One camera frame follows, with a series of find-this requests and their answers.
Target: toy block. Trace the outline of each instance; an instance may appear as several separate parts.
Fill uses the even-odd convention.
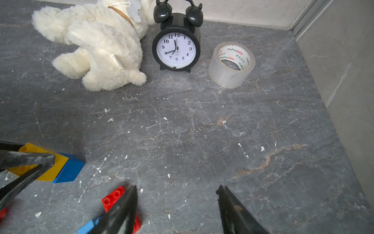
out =
[[[58,173],[53,182],[62,183],[74,181],[85,163],[72,154],[59,154],[67,157],[68,161],[65,163],[64,167],[61,169],[60,173]]]
[[[0,212],[0,221],[2,218],[4,218],[6,215],[6,209],[4,208],[1,212]]]
[[[89,233],[93,228],[94,226],[96,226],[100,219],[103,217],[103,215],[97,217],[97,218],[94,218],[93,220],[89,221],[88,223],[86,223],[83,227],[79,228],[78,229],[78,234],[87,234]]]
[[[132,232],[132,234],[139,231],[140,227],[141,227],[141,222],[140,222],[140,219],[139,219],[138,215],[136,215],[135,223],[134,223],[134,231]]]
[[[108,196],[104,197],[101,202],[104,205],[105,212],[108,213],[110,208],[119,200],[119,198],[126,192],[126,188],[124,186],[119,186],[116,190],[111,192]],[[135,223],[134,223],[134,231],[133,234],[136,233],[140,227],[141,222],[138,215],[135,216]]]
[[[101,202],[104,205],[105,212],[108,213],[110,208],[118,201],[118,199],[126,192],[124,186],[119,186],[116,190],[104,197]]]
[[[46,171],[43,175],[41,175],[37,180],[54,181],[58,173],[60,173],[65,163],[68,161],[68,157],[65,157],[50,149],[45,149],[43,147],[36,146],[30,143],[25,144],[18,151],[25,152],[25,153],[49,153],[49,154],[54,154],[56,156],[55,164],[48,171]],[[17,176],[21,176],[25,174],[26,172],[30,171],[31,169],[33,169],[34,167],[36,167],[36,165],[12,167],[12,168],[8,168],[8,171],[16,174]]]

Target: black alarm clock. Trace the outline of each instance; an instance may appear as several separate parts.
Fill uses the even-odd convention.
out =
[[[192,0],[186,14],[171,13],[168,0],[156,0],[153,11],[154,30],[152,52],[160,64],[160,70],[191,71],[200,57],[200,30],[203,24],[202,4],[195,6]]]

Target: clear tape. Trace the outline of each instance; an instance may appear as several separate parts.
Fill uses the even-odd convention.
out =
[[[240,70],[227,67],[221,60],[234,62]],[[242,85],[255,65],[255,57],[247,47],[236,42],[223,42],[214,49],[209,75],[222,87],[236,88]]]

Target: white wall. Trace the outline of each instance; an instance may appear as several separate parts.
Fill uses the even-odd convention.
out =
[[[44,0],[66,4],[97,0]],[[287,30],[309,0],[194,0],[203,4],[204,19]],[[185,13],[189,2],[169,0],[173,12]]]
[[[374,210],[374,1],[334,1],[298,44]]]

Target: stuffed animal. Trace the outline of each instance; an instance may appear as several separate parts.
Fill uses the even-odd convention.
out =
[[[72,79],[82,78],[90,91],[142,85],[140,40],[154,24],[155,0],[99,0],[66,9],[44,7],[33,13],[33,25],[53,42],[76,44],[53,66]]]

